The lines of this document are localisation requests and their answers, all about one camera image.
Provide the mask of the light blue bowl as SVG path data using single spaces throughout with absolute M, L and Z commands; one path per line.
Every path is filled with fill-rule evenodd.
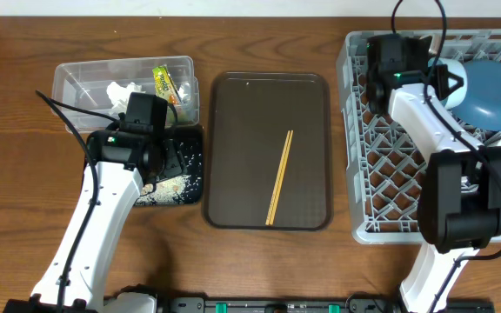
M 449 94 L 447 98 L 444 100 L 439 100 L 440 103 L 447 109 L 451 110 L 452 108 L 455 108 L 459 106 L 465 99 L 466 93 L 467 93 L 467 87 L 468 87 L 468 80 L 467 80 L 467 71 L 465 67 L 457 60 L 452 60 L 452 59 L 447 59 L 447 58 L 439 58 L 438 61 L 436 62 L 437 64 L 446 64 L 448 66 L 448 70 L 463 70 L 464 71 L 464 87 L 453 94 Z

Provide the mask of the white rice food waste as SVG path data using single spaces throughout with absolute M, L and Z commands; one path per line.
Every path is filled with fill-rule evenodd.
M 203 193 L 203 147 L 197 140 L 179 140 L 188 172 L 155 185 L 143 187 L 136 206 L 186 205 L 197 203 Z

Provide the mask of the dark blue plate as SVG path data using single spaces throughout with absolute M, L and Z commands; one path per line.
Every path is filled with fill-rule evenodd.
M 476 60 L 464 63 L 467 89 L 452 114 L 474 127 L 501 131 L 501 63 Z

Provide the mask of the green yellow snack wrapper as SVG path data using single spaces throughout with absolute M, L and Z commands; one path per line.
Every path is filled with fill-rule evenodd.
M 178 122 L 188 123 L 190 116 L 186 105 L 189 102 L 190 94 L 187 87 L 176 86 L 166 65 L 157 66 L 152 70 L 152 73 L 156 85 L 156 95 L 174 105 Z

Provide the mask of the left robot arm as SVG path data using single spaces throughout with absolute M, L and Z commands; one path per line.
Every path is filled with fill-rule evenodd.
M 186 171 L 179 142 L 148 134 L 97 130 L 77 207 L 51 265 L 27 300 L 10 299 L 7 312 L 156 312 L 158 296 L 143 285 L 104 296 L 111 259 L 127 216 L 143 187 Z

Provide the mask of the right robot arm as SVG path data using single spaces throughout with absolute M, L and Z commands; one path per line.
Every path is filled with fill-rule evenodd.
M 417 208 L 424 239 L 401 302 L 409 312 L 438 312 L 469 261 L 501 257 L 501 148 L 486 147 L 447 112 L 467 89 L 461 63 L 370 61 L 371 110 L 408 133 L 427 163 Z

